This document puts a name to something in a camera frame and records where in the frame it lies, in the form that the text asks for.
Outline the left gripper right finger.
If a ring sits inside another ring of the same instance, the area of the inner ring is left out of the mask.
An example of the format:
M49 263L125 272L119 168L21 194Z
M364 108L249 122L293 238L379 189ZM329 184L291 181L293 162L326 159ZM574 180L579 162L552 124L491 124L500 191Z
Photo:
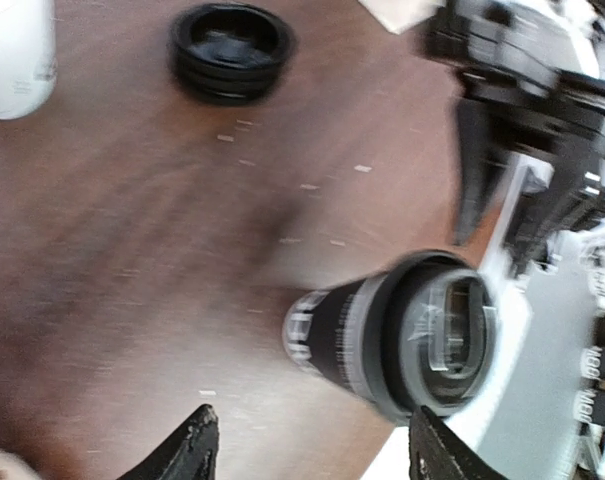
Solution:
M411 480L502 480L427 406L413 413L408 436Z

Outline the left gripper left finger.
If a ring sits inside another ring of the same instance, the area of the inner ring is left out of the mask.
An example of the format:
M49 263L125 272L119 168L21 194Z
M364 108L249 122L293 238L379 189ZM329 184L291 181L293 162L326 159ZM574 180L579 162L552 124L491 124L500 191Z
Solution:
M118 480L213 480L219 436L215 410L209 404L202 404Z

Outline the black coffee cup lid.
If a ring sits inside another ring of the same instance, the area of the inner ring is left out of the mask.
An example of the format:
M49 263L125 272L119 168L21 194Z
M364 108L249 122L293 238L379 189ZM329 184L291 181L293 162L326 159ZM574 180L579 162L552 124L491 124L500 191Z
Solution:
M370 401L405 425L422 406L449 417L478 395L495 350L496 309L480 274L461 258L420 251L385 274L363 333Z

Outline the single black paper cup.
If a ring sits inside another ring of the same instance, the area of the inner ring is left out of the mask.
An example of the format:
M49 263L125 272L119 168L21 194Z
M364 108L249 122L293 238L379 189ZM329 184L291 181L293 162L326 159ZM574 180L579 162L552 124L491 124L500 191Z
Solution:
M283 323L283 345L303 371L367 401L373 399L364 374L364 324L384 276L378 274L315 290L290 307Z

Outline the stack of black lids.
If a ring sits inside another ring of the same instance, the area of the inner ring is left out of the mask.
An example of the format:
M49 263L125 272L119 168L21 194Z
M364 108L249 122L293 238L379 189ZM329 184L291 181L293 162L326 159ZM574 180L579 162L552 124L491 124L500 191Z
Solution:
M178 85L199 100L246 106L277 89L296 47L292 27L265 9L205 3L172 21L168 67Z

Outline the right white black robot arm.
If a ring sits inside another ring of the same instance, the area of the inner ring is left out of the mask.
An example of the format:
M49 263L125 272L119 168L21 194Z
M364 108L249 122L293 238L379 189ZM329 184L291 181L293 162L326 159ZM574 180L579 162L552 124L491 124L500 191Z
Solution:
M426 23L423 53L450 66L461 89L456 244L470 239L522 156L552 176L518 192L510 250L605 218L605 1L445 1Z

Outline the checkered paper takeout bag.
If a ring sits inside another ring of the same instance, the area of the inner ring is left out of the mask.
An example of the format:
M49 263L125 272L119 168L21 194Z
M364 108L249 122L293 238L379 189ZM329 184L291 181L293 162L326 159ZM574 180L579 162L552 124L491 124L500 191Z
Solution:
M359 0L358 3L388 32L396 35L427 20L444 5L440 0Z

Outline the cardboard cup carrier tray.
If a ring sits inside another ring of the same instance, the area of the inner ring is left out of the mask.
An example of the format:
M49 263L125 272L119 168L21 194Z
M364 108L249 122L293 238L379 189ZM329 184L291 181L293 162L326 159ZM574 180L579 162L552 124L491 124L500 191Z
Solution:
M14 455L0 450L0 480L29 480L30 471Z

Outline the white cup holding straws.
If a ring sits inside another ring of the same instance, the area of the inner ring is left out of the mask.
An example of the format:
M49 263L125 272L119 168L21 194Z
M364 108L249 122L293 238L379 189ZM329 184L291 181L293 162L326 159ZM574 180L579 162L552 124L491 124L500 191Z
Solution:
M57 79L55 3L0 0L0 120L25 117Z

